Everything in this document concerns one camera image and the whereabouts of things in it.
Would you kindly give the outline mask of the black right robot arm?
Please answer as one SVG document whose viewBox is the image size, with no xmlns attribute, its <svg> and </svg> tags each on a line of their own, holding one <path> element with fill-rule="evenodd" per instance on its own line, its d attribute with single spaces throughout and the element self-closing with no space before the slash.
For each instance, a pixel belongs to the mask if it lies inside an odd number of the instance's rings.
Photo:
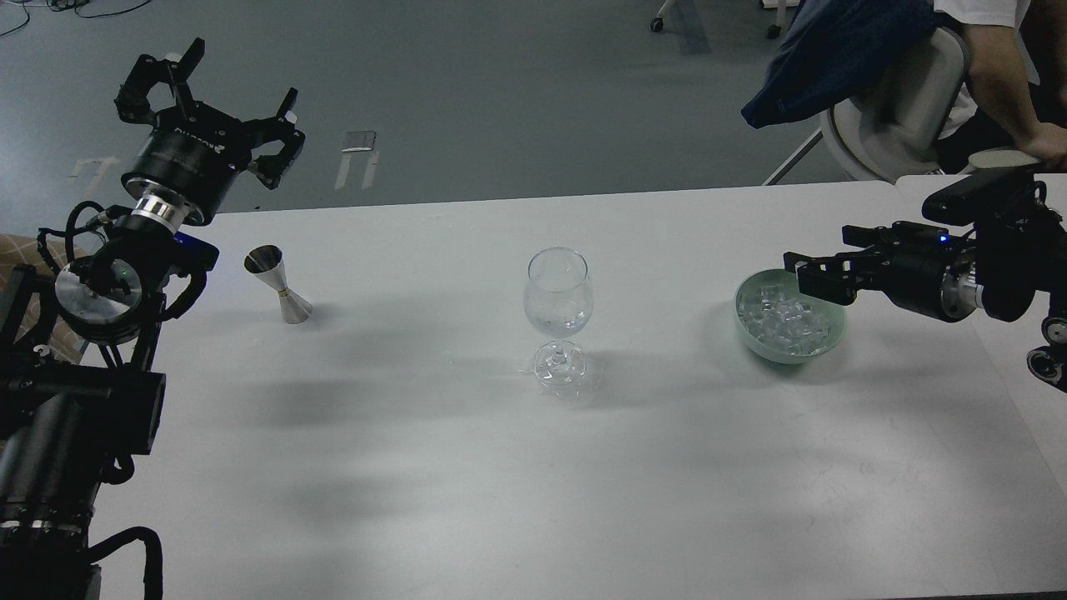
<svg viewBox="0 0 1067 600">
<path fill-rule="evenodd" d="M 784 254 L 800 293 L 850 305 L 860 290 L 878 290 L 896 307 L 960 322 L 983 311 L 1000 322 L 1025 315 L 1048 293 L 1044 346 L 1030 350 L 1030 373 L 1066 388 L 1066 238 L 1034 165 L 985 168 L 942 187 L 923 202 L 923 222 L 842 228 L 846 253 Z"/>
</svg>

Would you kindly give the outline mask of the person's hand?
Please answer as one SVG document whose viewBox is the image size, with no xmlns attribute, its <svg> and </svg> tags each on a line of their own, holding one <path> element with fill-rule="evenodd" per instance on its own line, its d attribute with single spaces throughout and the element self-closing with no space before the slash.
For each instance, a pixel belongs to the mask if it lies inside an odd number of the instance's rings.
<svg viewBox="0 0 1067 600">
<path fill-rule="evenodd" d="M 1037 122 L 1014 142 L 1016 148 L 1040 160 L 1050 173 L 1066 172 L 1066 129 L 1050 122 Z"/>
</svg>

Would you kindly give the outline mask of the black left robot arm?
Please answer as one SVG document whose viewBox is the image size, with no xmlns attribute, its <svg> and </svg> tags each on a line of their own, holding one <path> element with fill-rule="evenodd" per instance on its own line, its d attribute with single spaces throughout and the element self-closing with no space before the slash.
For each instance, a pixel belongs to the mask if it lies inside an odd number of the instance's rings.
<svg viewBox="0 0 1067 600">
<path fill-rule="evenodd" d="M 17 263 L 3 289 L 3 597 L 97 599 L 102 560 L 144 547 L 143 596 L 163 597 L 163 543 L 149 527 L 91 542 L 103 485 L 130 481 L 163 414 L 153 372 L 163 323 L 193 307 L 220 251 L 206 227 L 235 179 L 278 187 L 305 144 L 297 90 L 277 113 L 236 119 L 193 97 L 203 58 L 138 57 L 114 102 L 152 130 L 122 175 L 133 207 L 84 200 L 64 228 L 39 228 L 42 266 Z"/>
</svg>

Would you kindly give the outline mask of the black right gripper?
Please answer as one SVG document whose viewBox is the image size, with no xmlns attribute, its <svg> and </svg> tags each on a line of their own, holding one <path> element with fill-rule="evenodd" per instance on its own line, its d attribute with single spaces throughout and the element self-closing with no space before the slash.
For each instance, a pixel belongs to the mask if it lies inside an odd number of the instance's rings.
<svg viewBox="0 0 1067 600">
<path fill-rule="evenodd" d="M 896 221 L 888 227 L 844 225 L 841 232 L 847 246 L 890 251 L 785 252 L 784 269 L 796 277 L 799 293 L 850 305 L 861 290 L 881 290 L 896 307 L 947 323 L 980 310 L 975 251 L 950 247 L 947 228 Z"/>
</svg>

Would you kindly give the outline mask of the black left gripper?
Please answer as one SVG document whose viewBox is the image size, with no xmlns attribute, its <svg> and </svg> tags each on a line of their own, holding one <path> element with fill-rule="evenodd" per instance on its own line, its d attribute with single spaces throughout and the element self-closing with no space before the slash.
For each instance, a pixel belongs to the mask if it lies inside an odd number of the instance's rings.
<svg viewBox="0 0 1067 600">
<path fill-rule="evenodd" d="M 274 117 L 241 122 L 221 112 L 200 114 L 189 78 L 205 48 L 205 40 L 197 37 L 179 58 L 141 54 L 114 98 L 120 121 L 152 126 L 121 177 L 123 189 L 136 200 L 136 215 L 168 228 L 209 224 L 245 168 L 267 189 L 278 189 L 306 141 L 296 126 L 294 86 L 283 96 Z M 158 85 L 168 86 L 171 107 L 153 109 L 148 95 Z M 281 144 L 276 153 L 252 158 L 253 151 L 274 142 Z"/>
</svg>

